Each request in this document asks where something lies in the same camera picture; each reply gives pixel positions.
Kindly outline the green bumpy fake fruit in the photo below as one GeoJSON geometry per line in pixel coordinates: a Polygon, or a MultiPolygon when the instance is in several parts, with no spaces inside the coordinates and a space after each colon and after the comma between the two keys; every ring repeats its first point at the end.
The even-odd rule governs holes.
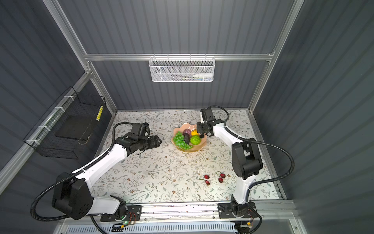
{"type": "Polygon", "coordinates": [[[201,138],[199,135],[193,135],[190,138],[190,144],[192,145],[199,145],[201,143],[201,138]]]}

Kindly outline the dark fake avocado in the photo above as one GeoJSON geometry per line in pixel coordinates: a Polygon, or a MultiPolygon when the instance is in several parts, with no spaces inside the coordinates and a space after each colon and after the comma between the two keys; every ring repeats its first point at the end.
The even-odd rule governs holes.
{"type": "Polygon", "coordinates": [[[184,142],[185,144],[189,145],[190,143],[190,136],[189,135],[183,135],[184,136],[184,142]]]}

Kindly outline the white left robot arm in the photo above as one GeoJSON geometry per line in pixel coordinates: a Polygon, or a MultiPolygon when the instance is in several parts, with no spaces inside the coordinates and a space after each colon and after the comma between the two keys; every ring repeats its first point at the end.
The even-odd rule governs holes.
{"type": "Polygon", "coordinates": [[[123,136],[113,136],[108,150],[72,173],[63,173],[57,179],[67,181],[54,189],[52,206],[75,220],[84,216],[105,215],[112,220],[127,218],[126,202],[116,196],[95,197],[90,189],[113,166],[137,151],[158,148],[159,136],[152,136],[147,123],[131,124],[131,131],[123,136]]]}

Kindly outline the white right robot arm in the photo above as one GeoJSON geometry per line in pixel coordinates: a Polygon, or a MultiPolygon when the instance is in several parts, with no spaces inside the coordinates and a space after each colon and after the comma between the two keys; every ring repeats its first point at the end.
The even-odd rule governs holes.
{"type": "Polygon", "coordinates": [[[257,144],[242,140],[222,121],[199,122],[197,133],[216,136],[231,149],[232,168],[238,178],[228,210],[236,217],[243,216],[249,208],[249,187],[263,168],[257,144]]]}

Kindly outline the yellow fake lemon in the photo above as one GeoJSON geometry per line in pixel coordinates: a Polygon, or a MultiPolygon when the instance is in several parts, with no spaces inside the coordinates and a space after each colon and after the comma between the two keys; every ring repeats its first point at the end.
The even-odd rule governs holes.
{"type": "Polygon", "coordinates": [[[193,136],[197,136],[197,137],[199,137],[200,134],[197,132],[197,130],[193,130],[193,131],[191,132],[191,137],[193,137],[193,136]]]}

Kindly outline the green fake grape bunch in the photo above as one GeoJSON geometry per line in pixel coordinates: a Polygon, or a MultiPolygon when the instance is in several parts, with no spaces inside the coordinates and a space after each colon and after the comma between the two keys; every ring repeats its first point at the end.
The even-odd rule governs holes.
{"type": "Polygon", "coordinates": [[[190,150],[193,148],[192,144],[185,144],[184,142],[184,136],[182,132],[177,132],[176,135],[172,139],[173,143],[182,150],[190,150]]]}

